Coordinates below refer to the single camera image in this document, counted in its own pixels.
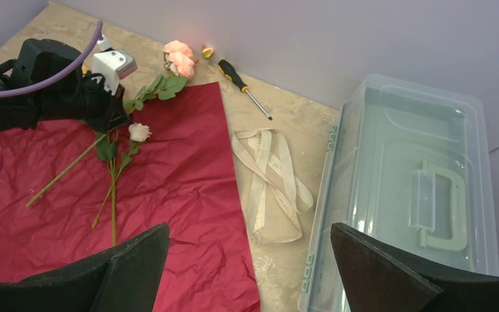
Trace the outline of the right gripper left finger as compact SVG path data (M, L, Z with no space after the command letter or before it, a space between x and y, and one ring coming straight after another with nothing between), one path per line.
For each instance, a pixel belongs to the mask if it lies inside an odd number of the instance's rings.
M0 283L0 311L152 311L169 246L161 223L66 266Z

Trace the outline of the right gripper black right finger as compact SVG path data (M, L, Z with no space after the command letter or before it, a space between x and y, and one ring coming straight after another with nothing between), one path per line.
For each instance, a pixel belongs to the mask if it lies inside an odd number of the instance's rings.
M499 311L499 277L442 265L343 224L331 244L352 311Z

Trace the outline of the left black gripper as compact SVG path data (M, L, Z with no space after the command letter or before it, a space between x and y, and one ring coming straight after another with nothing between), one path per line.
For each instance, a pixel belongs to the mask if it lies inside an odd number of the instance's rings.
M118 85L115 94L105 90L103 80L99 78L84 78L79 87L79 92L44 92L38 119L79 120L100 133L108 133L130 122L123 106L125 87L122 84Z

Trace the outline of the small white rose stem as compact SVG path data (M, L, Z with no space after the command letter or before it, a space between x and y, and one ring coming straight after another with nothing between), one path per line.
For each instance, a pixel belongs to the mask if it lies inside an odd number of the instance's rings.
M105 198L101 203L94 221L92 222L91 228L95 228L98 225L104 208L107 203L110 202L112 246L116 246L118 244L117 182L120 175L133 162L134 157L138 154L140 145L147 141L152 135L150 126L142 123L132 123L128 126L127 130L129 134L128 147L122 152L120 152L121 136L119 131L116 131L114 136L108 133L96 133L96 156L99 161L104 162L107 166L108 173L110 174L110 187L107 190Z

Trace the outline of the peach rose stem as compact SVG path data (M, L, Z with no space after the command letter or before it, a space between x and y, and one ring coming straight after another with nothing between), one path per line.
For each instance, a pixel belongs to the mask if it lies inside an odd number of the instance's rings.
M131 117L134 111L141 111L144 102L151 99L166 101L174 98L177 93L187 84L188 80L194 76L194 66L198 62L192 50L184 43L174 40L167 43L162 51L164 57L164 68L168 75L158 75L149 86L140 89L132 100L123 102L126 113ZM61 173L52 179L40 192L38 192L26 204L30 207L41 198L62 176L67 174L82 158L90 151L96 151L96 141L83 151L71 164Z

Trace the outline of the flower bouquet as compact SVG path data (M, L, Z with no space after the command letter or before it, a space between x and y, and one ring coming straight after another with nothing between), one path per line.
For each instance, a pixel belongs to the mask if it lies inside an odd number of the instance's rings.
M117 182L121 244L161 223L170 246L152 311L259 311L218 83L154 99L134 115L152 135ZM32 207L27 202L94 140L76 121L0 132L0 283L66 266L112 246L110 187L91 153Z

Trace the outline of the cream ribbon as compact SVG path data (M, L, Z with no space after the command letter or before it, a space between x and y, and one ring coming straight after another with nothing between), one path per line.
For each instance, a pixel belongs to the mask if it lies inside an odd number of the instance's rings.
M284 134L261 128L234 132L233 155L251 173L244 219L256 244L286 244L303 237L300 214L314 206L314 197L296 176Z

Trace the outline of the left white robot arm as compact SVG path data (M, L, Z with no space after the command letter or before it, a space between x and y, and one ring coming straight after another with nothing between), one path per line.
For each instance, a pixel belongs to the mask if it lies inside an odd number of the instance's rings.
M80 120L107 133L129 123L124 87L113 92L102 73L83 73L80 57L79 50L56 40L25 40L17 58L0 64L0 131Z

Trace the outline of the clear plastic storage box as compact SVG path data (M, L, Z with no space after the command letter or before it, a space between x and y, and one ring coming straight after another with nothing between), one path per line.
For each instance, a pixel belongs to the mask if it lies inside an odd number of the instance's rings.
M331 125L300 311L350 308L330 239L337 222L450 267L499 275L482 102L383 75L364 79Z

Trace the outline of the yellow black screwdriver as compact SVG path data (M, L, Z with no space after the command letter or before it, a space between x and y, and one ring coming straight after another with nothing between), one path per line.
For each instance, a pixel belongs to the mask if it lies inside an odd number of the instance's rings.
M223 75L229 79L238 89L249 96L249 98L256 104L256 106L261 110L261 112L267 117L268 120L272 121L272 115L257 101L253 94L249 91L248 85L243 81L241 76L236 71L235 67L225 60L224 58L218 61L218 66Z

